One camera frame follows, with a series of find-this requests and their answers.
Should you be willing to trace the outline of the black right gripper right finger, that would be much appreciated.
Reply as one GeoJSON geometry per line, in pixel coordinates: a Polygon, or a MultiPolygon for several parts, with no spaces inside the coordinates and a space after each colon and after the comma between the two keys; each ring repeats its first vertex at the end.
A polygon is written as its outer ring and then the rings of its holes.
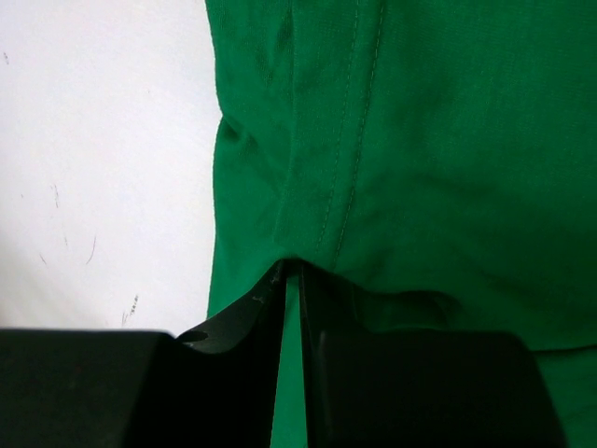
{"type": "Polygon", "coordinates": [[[531,352],[504,332],[373,333],[325,273],[299,271],[311,447],[563,447],[531,352]]]}

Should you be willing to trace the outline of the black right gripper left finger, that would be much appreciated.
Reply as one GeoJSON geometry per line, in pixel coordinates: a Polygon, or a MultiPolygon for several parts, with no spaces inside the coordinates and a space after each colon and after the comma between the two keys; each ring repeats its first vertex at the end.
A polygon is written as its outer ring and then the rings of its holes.
{"type": "Polygon", "coordinates": [[[179,336],[5,329],[5,447],[267,447],[285,314],[282,263],[179,336]]]}

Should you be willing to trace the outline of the green t shirt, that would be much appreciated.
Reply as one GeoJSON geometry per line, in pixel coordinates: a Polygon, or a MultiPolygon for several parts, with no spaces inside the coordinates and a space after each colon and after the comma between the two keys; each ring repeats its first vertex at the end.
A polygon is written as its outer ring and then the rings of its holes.
{"type": "Polygon", "coordinates": [[[210,1],[208,312],[278,260],[368,329],[505,330],[596,443],[596,5],[210,1]]]}

